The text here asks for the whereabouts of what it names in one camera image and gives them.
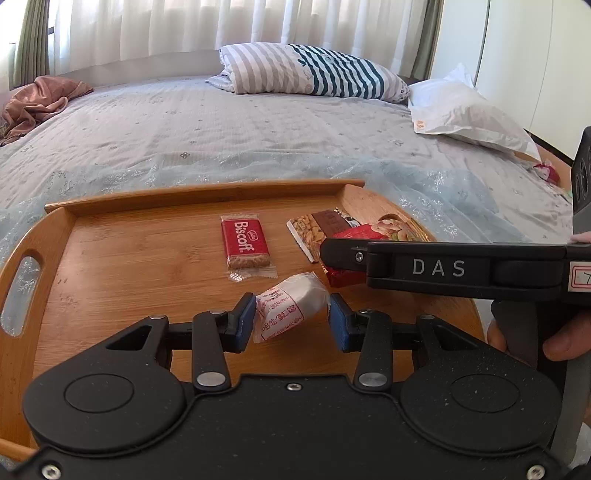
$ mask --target red wrapper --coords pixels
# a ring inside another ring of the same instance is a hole
[[[222,235],[229,277],[277,277],[258,215],[222,216]]]
[[[372,230],[372,226],[368,223],[349,228],[344,232],[339,232],[333,235],[333,238],[364,238],[367,240],[386,240],[388,237],[379,232]],[[332,268],[322,265],[329,285],[333,288],[342,288],[349,285],[357,285],[365,283],[365,272],[358,272],[355,270],[343,270],[341,268]]]

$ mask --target bed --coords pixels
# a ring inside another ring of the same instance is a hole
[[[0,263],[46,203],[219,181],[359,177],[441,241],[563,243],[572,232],[569,198],[533,163],[417,135],[404,105],[234,95],[204,80],[99,88],[2,147]]]

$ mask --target white wardrobe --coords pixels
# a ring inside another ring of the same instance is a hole
[[[444,0],[431,77],[460,61],[484,97],[574,158],[591,126],[589,4]]]

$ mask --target green curtain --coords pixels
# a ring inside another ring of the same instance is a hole
[[[417,58],[411,73],[411,76],[418,80],[426,79],[431,68],[442,6],[443,0],[428,0],[421,41],[418,44]]]
[[[15,87],[32,83],[39,75],[49,75],[48,17],[49,0],[27,0],[14,61]]]

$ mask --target snack package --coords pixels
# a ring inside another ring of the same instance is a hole
[[[253,340],[262,343],[299,325],[327,306],[329,293],[315,273],[286,278],[256,296]]]
[[[354,228],[349,228],[333,235],[333,238],[362,238],[366,240],[395,240],[417,242],[423,240],[418,237],[408,225],[396,215],[382,217],[377,223],[366,223]],[[342,288],[349,285],[365,283],[365,272],[343,270],[322,265],[329,285],[333,288]]]
[[[320,244],[325,238],[330,238],[352,226],[359,226],[359,222],[340,208],[307,213],[287,222],[287,228],[293,238],[312,263],[320,260]]]
[[[222,236],[228,278],[233,281],[249,277],[277,278],[258,215],[223,215]]]

